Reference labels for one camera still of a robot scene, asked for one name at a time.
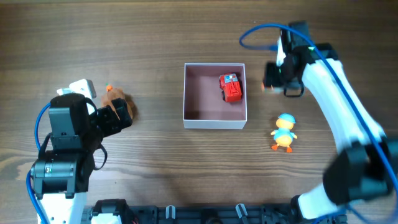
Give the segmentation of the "brown plush toy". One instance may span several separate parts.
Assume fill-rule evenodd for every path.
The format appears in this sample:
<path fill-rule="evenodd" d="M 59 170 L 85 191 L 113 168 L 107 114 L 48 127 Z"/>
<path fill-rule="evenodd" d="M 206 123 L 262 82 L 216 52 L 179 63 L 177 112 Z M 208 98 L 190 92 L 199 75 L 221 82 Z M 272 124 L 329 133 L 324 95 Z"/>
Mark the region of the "brown plush toy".
<path fill-rule="evenodd" d="M 101 107 L 109 105 L 111 109 L 114 112 L 116 112 L 116 108 L 114 107 L 111 101 L 117 98 L 126 100 L 128 113 L 130 117 L 133 119 L 136 107 L 132 100 L 132 96 L 123 92 L 121 88 L 116 88 L 110 84 L 107 84 L 106 93 L 101 97 Z"/>

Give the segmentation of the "small colourful puzzle cube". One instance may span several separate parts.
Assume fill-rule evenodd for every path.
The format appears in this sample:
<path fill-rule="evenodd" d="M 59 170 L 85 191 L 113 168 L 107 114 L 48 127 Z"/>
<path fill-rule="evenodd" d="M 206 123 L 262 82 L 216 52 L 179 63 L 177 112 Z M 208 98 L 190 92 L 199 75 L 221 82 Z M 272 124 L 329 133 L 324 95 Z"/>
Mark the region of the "small colourful puzzle cube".
<path fill-rule="evenodd" d="M 274 86 L 265 86 L 264 84 L 262 84 L 261 88 L 262 91 L 266 94 L 281 94 L 284 92 L 283 88 L 274 87 Z"/>

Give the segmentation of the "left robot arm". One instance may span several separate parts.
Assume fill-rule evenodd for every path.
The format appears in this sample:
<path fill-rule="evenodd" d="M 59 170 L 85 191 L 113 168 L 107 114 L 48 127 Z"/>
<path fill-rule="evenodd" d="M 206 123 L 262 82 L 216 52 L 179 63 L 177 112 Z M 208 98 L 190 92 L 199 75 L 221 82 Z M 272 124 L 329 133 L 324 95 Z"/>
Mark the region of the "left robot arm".
<path fill-rule="evenodd" d="M 86 203 L 94 152 L 105 137 L 132 124 L 122 98 L 89 113 L 91 99 L 79 93 L 53 98 L 48 104 L 52 130 L 39 146 L 26 179 L 39 223 L 79 223 Z"/>

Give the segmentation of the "red toy truck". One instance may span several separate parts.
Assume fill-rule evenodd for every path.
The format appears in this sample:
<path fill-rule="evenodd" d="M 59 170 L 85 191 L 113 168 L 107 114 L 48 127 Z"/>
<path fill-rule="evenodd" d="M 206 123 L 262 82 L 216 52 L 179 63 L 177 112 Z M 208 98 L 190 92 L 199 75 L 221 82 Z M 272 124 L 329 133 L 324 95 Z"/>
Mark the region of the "red toy truck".
<path fill-rule="evenodd" d="M 225 73 L 219 77 L 219 87 L 223 101 L 234 103 L 242 99 L 243 93 L 238 76 L 235 73 Z"/>

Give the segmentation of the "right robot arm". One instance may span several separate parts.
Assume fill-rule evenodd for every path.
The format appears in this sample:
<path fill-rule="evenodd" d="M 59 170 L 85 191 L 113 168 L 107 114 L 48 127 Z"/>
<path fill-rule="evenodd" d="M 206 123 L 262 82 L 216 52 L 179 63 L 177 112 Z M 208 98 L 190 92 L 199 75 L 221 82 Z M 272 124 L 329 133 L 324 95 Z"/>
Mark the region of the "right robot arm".
<path fill-rule="evenodd" d="M 296 220 L 322 220 L 397 192 L 397 141 L 387 138 L 349 84 L 333 47 L 314 43 L 306 22 L 280 26 L 277 59 L 263 84 L 286 97 L 309 90 L 332 131 L 337 155 L 322 182 L 292 201 Z"/>

